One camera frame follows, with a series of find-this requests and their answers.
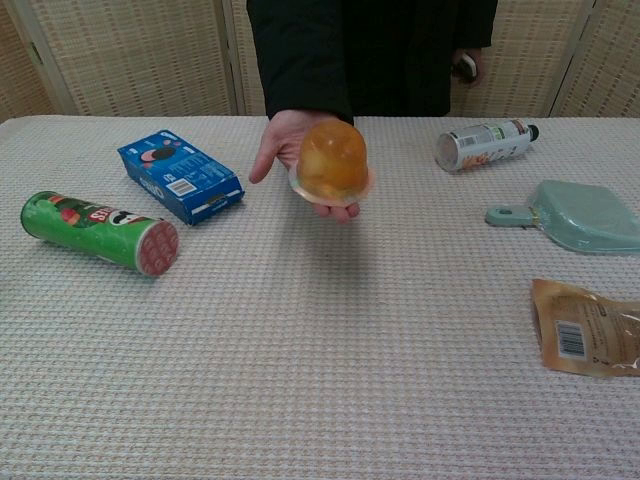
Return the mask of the person's open right hand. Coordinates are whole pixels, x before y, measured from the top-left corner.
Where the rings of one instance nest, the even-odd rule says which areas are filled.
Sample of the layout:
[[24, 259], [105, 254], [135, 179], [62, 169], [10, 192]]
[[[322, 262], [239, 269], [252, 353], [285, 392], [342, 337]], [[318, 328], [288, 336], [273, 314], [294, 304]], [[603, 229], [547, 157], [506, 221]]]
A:
[[359, 214], [354, 199], [369, 184], [366, 143], [362, 134], [337, 116], [314, 110], [283, 110], [268, 122], [249, 179], [261, 182], [278, 159], [294, 172], [299, 188], [316, 203], [321, 216], [347, 221]]

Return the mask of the person's left hand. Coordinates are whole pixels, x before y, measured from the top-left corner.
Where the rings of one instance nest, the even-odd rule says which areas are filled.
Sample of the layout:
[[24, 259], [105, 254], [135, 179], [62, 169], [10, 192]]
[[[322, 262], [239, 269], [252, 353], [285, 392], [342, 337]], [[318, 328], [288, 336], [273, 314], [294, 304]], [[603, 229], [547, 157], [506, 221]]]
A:
[[463, 48], [453, 52], [452, 75], [460, 83], [472, 88], [481, 83], [485, 75], [482, 49]]

